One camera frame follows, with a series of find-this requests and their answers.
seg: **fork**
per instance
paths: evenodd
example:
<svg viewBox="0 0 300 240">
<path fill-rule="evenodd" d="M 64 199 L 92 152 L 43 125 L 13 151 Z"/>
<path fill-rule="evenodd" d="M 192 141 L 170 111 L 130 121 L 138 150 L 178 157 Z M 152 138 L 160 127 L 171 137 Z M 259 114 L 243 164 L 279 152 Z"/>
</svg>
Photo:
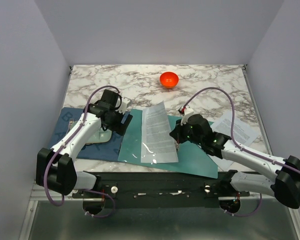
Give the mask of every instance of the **fork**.
<svg viewBox="0 0 300 240">
<path fill-rule="evenodd" d="M 71 126 L 72 126 L 73 123 L 74 123 L 74 119 L 73 119 L 73 118 L 70 118 L 70 121 L 69 121 L 69 124 L 68 124 L 68 130 L 66 131 L 66 135 L 67 135 L 68 132 L 70 131 Z"/>
</svg>

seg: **teal folder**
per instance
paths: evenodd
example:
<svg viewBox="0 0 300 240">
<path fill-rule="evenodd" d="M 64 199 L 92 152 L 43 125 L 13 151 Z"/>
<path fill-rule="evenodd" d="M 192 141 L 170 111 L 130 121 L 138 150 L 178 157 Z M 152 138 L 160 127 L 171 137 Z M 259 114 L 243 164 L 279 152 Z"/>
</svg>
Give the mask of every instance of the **teal folder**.
<svg viewBox="0 0 300 240">
<path fill-rule="evenodd" d="M 132 109 L 133 116 L 123 137 L 118 162 L 130 163 L 150 168 L 169 170 L 172 172 L 199 175 L 216 179 L 218 177 L 218 166 L 197 145 L 191 142 L 180 144 L 177 152 L 179 162 L 173 163 L 142 163 L 141 162 L 141 126 L 142 111 Z M 178 116 L 168 116 L 170 127 L 173 130 Z"/>
</svg>

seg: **white paper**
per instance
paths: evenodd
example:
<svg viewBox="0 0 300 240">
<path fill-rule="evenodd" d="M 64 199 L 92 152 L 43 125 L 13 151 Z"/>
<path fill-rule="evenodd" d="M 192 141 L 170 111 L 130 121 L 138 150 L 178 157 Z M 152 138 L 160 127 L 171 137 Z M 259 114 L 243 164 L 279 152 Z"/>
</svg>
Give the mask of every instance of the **white paper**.
<svg viewBox="0 0 300 240">
<path fill-rule="evenodd" d="M 142 110 L 141 163 L 177 163 L 178 155 L 171 132 L 165 104 Z"/>
<path fill-rule="evenodd" d="M 228 111 L 223 114 L 217 121 L 215 121 L 211 128 L 214 132 L 222 133 L 225 135 L 231 135 L 231 121 L 232 121 L 232 111 Z M 234 118 L 234 128 L 233 128 L 234 139 L 245 146 L 250 146 L 254 140 L 258 137 L 256 133 L 248 124 L 241 121 L 238 118 Z M 210 158 L 219 166 L 223 171 L 228 171 L 229 167 L 234 163 L 233 161 L 220 159 L 216 156 L 210 156 Z"/>
</svg>

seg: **red bowl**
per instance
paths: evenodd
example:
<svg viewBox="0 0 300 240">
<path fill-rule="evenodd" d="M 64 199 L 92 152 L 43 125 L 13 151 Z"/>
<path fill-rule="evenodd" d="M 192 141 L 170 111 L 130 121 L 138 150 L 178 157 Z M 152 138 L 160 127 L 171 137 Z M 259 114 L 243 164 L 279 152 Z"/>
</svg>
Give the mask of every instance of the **red bowl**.
<svg viewBox="0 0 300 240">
<path fill-rule="evenodd" d="M 171 71 L 166 71 L 160 76 L 160 83 L 167 89 L 172 89 L 177 86 L 179 77 L 177 74 Z"/>
</svg>

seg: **gray wall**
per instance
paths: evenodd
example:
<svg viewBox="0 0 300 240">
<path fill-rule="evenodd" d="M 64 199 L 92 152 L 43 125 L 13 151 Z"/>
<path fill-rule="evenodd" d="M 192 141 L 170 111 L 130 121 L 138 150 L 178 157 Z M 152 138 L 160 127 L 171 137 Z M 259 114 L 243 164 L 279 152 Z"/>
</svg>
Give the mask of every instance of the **gray wall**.
<svg viewBox="0 0 300 240">
<path fill-rule="evenodd" d="M 300 158 L 300 0 L 284 1 L 247 72 L 274 154 Z"/>
<path fill-rule="evenodd" d="M 18 239 L 69 67 L 33 0 L 0 1 L 0 240 Z"/>
<path fill-rule="evenodd" d="M 283 0 L 35 0 L 71 64 L 246 64 Z"/>
</svg>

